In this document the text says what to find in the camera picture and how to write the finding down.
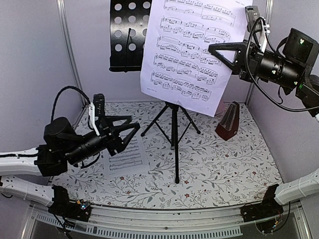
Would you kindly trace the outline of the white sheet music paper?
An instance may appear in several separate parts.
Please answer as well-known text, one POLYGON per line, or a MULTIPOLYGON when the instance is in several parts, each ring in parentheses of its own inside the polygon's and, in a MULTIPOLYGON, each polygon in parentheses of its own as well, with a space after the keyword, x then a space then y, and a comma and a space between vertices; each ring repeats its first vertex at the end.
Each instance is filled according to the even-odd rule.
POLYGON ((149 169, 149 161, 140 135, 134 136, 123 152, 109 156, 105 161, 106 174, 109 176, 145 173, 149 169))

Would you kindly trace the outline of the purple sheet music paper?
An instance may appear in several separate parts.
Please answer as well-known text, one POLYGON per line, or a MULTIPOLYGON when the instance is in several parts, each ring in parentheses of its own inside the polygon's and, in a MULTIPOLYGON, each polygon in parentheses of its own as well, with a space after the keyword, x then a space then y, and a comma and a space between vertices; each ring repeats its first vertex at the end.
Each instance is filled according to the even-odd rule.
POLYGON ((144 44, 141 91, 207 116, 216 114, 231 70, 211 55, 241 42, 250 0, 155 0, 144 44))

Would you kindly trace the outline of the black folding tripod stand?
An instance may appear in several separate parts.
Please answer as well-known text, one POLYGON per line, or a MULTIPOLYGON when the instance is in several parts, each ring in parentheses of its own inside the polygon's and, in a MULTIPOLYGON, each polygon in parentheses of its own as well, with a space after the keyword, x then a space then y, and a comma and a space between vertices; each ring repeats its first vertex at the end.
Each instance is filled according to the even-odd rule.
POLYGON ((179 142, 181 141, 181 139, 183 138, 183 136, 185 135, 186 131, 188 130, 188 128, 190 126, 192 126, 195 129, 197 134, 201 134, 201 131, 195 125, 195 122, 192 120, 192 118, 190 117, 189 113, 186 111, 185 108, 183 108, 182 106, 173 104, 173 103, 169 103, 169 102, 165 102, 165 106, 163 107, 163 109, 155 116, 155 118, 151 121, 151 123, 147 126, 147 128, 141 133, 141 137, 144 137, 146 135, 146 133, 151 129, 151 127, 154 124, 159 128, 159 130, 162 132, 164 137, 168 140, 168 142, 170 143, 171 149, 174 150, 174 160, 175 160, 175 179, 174 179, 174 182, 175 182, 175 184, 179 184, 180 183, 180 178, 179 178, 179 149, 178 149, 179 142), (171 109, 171 137, 168 137, 168 135, 164 132, 162 127, 157 122, 158 119, 163 115, 163 113, 168 108, 171 109), (189 120, 189 123, 188 123, 186 129, 184 130, 184 132, 182 133, 181 137, 178 137, 178 123, 177 123, 178 118, 177 118, 177 113, 178 113, 179 109, 181 109, 183 114, 189 120))

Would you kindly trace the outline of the black perforated music stand desk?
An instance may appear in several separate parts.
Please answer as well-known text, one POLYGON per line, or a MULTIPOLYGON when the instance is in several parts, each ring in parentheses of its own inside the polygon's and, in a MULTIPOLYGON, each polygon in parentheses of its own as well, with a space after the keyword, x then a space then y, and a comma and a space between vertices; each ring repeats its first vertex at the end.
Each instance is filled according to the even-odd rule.
POLYGON ((110 1, 111 72, 142 68, 151 0, 110 1))

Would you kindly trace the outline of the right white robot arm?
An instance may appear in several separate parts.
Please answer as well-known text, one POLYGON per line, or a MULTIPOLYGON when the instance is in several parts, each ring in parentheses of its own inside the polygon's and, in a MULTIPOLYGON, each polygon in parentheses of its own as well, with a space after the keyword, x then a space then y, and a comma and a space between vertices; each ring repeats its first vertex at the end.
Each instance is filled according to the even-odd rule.
POLYGON ((283 52, 262 50, 251 40, 235 43, 211 44, 208 51, 233 75, 253 83, 260 92, 267 93, 258 84, 258 79, 272 82, 283 88, 286 95, 296 92, 304 108, 315 119, 319 118, 319 78, 311 74, 319 54, 319 44, 309 36, 292 28, 280 46, 283 52))

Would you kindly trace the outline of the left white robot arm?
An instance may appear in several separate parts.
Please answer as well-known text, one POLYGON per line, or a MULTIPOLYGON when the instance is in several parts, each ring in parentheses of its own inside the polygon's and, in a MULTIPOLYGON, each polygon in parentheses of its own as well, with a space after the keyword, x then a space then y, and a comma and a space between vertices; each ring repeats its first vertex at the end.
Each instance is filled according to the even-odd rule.
POLYGON ((73 202, 68 191, 61 186, 43 186, 19 178, 19 175, 43 177, 58 176, 68 166, 77 166, 83 160, 108 150, 111 156, 123 152, 140 129, 131 116, 99 117, 94 129, 79 135, 65 117, 54 119, 45 127, 45 144, 35 148, 1 153, 0 192, 32 200, 47 207, 55 207, 63 216, 88 207, 83 201, 73 202))

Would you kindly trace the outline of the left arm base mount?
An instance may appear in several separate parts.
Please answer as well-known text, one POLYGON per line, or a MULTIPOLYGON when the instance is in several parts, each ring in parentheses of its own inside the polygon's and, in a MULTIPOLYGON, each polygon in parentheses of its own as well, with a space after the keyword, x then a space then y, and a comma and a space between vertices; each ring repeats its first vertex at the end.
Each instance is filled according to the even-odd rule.
POLYGON ((88 222, 92 207, 89 201, 83 199, 71 201, 68 192, 62 186, 52 186, 53 204, 48 207, 48 212, 62 218, 88 222))

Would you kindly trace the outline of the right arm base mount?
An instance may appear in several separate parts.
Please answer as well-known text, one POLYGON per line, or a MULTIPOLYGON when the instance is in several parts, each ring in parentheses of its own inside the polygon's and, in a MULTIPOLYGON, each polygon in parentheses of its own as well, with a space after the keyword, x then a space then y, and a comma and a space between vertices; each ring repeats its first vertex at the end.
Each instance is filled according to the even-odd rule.
POLYGON ((282 214, 283 207, 275 200, 275 190, 279 184, 268 187, 262 201, 260 203, 247 203, 240 208, 240 214, 244 222, 260 220, 272 216, 282 214))

